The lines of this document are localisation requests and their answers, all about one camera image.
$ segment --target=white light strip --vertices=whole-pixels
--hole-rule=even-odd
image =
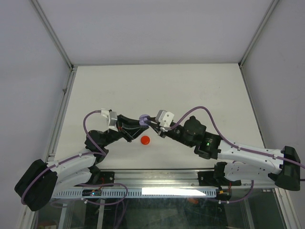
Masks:
[[[144,187],[142,188],[142,195],[173,195],[173,196],[206,196],[205,193],[196,189],[184,188],[168,188],[168,187]]]

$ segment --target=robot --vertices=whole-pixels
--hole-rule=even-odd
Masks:
[[[206,126],[195,116],[189,117],[183,126],[180,125],[196,109],[204,109],[208,113],[218,135],[207,132]],[[86,130],[86,119],[94,113],[101,113],[106,118],[107,131]],[[162,138],[169,137],[193,147],[194,153],[203,159],[233,161],[217,162],[213,171],[201,172],[198,180],[202,183],[208,181],[206,186],[238,186],[241,185],[241,180],[266,180],[280,188],[300,190],[300,167],[304,166],[300,164],[294,148],[285,146],[282,150],[264,149],[229,141],[219,132],[211,113],[203,106],[193,108],[177,123],[173,122],[173,118],[174,114],[165,110],[160,110],[156,117],[141,115],[139,120],[117,115],[112,110],[93,111],[85,117],[83,123],[87,135],[86,149],[91,152],[78,152],[61,162],[34,161],[17,183],[15,191],[23,204],[36,211],[58,192],[78,184],[101,184],[101,170],[96,164],[107,156],[109,151],[105,147],[121,138],[131,142],[148,128],[152,128]]]

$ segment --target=purple object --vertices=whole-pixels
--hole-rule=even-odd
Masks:
[[[147,125],[145,122],[148,121],[148,119],[147,119],[148,117],[150,117],[148,114],[141,115],[140,118],[139,118],[139,124],[140,125]]]

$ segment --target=white table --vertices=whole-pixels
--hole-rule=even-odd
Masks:
[[[171,111],[177,121],[195,106],[206,106],[220,131],[237,142],[263,147],[245,84],[237,64],[124,65],[78,67],[55,159],[72,156],[84,148],[85,115],[101,108],[112,109],[128,118],[142,114],[156,116],[160,109]],[[193,113],[216,133],[204,110]],[[92,115],[88,130],[106,130],[105,120]],[[152,129],[143,133],[151,139],[144,146],[121,139],[107,149],[98,166],[106,169],[206,168],[217,162],[205,160]]]

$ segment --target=gray wall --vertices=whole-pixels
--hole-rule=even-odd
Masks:
[[[267,147],[294,147],[305,163],[305,1],[282,0],[244,66]],[[305,228],[305,184],[290,192]]]
[[[43,155],[68,68],[30,1],[1,1],[0,21],[0,228],[14,229],[14,186]]]

